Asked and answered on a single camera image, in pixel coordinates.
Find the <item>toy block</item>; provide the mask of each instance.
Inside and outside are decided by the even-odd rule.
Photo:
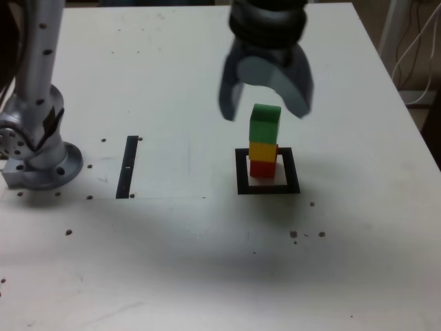
[[[268,143],[249,143],[249,160],[274,162],[277,157],[277,145]]]
[[[276,162],[250,161],[249,175],[258,178],[274,178],[276,176]]]
[[[282,108],[276,106],[254,105],[249,120],[249,141],[276,145],[281,111]]]

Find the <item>yellow block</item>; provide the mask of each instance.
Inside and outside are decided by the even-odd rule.
[[[274,162],[276,160],[277,145],[269,143],[253,143],[249,142],[249,160]]]

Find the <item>table surface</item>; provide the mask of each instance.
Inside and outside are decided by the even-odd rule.
[[[441,176],[352,5],[307,6],[303,120],[249,86],[223,120],[228,13],[65,11],[54,84],[85,167],[22,197],[2,181],[1,330],[441,328]],[[283,107],[301,194],[237,195],[255,103]],[[136,198],[116,200],[128,135]]]

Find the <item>black square outline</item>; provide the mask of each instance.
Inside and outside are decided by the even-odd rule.
[[[248,183],[247,155],[248,148],[237,148],[236,151],[236,176],[237,176],[237,194],[298,194],[300,186],[296,172],[296,165],[290,147],[278,149],[278,155],[282,155],[283,167],[285,168],[285,177],[287,185],[262,185],[254,186]]]

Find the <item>cable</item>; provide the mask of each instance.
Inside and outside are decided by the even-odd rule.
[[[420,9],[422,4],[423,2],[419,2],[416,8],[416,21],[418,23],[418,33],[421,33]],[[421,38],[418,38],[418,46],[416,46],[416,53],[415,56],[413,57],[412,68],[409,71],[409,74],[407,75],[407,78],[404,80],[403,84],[398,86],[398,90],[403,89],[403,87],[406,86],[410,78],[412,78],[413,71],[415,70],[416,61],[418,59],[418,54],[420,53],[420,46],[421,46]]]
[[[424,98],[424,96],[427,94],[427,91],[429,91],[430,88],[430,84],[432,82],[432,74],[433,74],[433,68],[432,68],[432,61],[433,61],[433,56],[435,55],[435,44],[436,44],[436,28],[438,26],[438,19],[440,18],[440,13],[437,13],[436,15],[436,20],[435,20],[435,25],[433,27],[433,41],[432,41],[432,53],[430,55],[430,59],[429,59],[429,81],[427,82],[427,87],[426,90],[421,94],[421,97],[419,97],[418,99],[416,99],[413,102],[410,103],[406,103],[406,105],[413,105],[417,102],[419,102],[422,98]]]
[[[411,26],[412,26],[412,8],[413,8],[413,4],[414,4],[414,0],[412,0],[412,2],[411,2],[411,5],[409,6],[409,23],[407,24],[407,27],[406,27],[406,29],[404,30],[404,33],[403,33],[403,35],[402,35],[402,37],[401,37],[401,40],[400,40],[400,42],[398,43],[398,46],[397,46],[397,49],[395,50],[395,61],[398,63],[398,51],[400,50],[400,47],[401,47],[401,44],[402,44],[402,42],[404,41],[404,38],[407,36],[407,34],[409,33],[409,31],[410,31],[410,28],[411,28]],[[398,66],[398,74],[399,74],[399,76],[398,76],[398,85],[397,85],[397,87],[398,87],[398,89],[400,88],[400,86],[401,86],[401,68],[400,68],[400,66]]]
[[[14,81],[15,75],[18,73],[21,64],[23,63],[23,58],[25,56],[26,48],[28,47],[28,28],[29,28],[29,10],[28,10],[28,4],[27,1],[19,1],[19,0],[8,0],[6,3],[15,3],[18,6],[21,6],[23,10],[23,31],[21,35],[21,45],[19,41],[19,56],[17,57],[17,62],[15,63],[14,69],[12,70],[12,73],[10,75],[10,78],[8,79],[9,83],[6,84],[5,88],[1,92],[0,96],[0,109],[3,105],[3,101],[6,98],[6,94],[8,93],[8,90],[10,86],[12,85],[12,82]]]
[[[407,55],[407,53],[410,51],[410,49],[412,49],[413,45],[415,45],[417,40],[421,37],[421,34],[423,34],[426,31],[427,27],[432,22],[433,18],[437,15],[437,13],[440,11],[440,9],[441,9],[441,3],[433,11],[432,15],[429,17],[429,19],[427,20],[426,24],[422,27],[420,34],[415,38],[415,40],[412,42],[412,44],[409,46],[409,48],[407,48],[407,50],[400,57],[400,59],[398,60],[397,64],[395,65],[395,68],[393,69],[392,77],[391,77],[392,80],[393,80],[393,78],[395,76],[395,72],[397,70],[397,67],[400,65],[401,61],[404,59],[404,57]]]

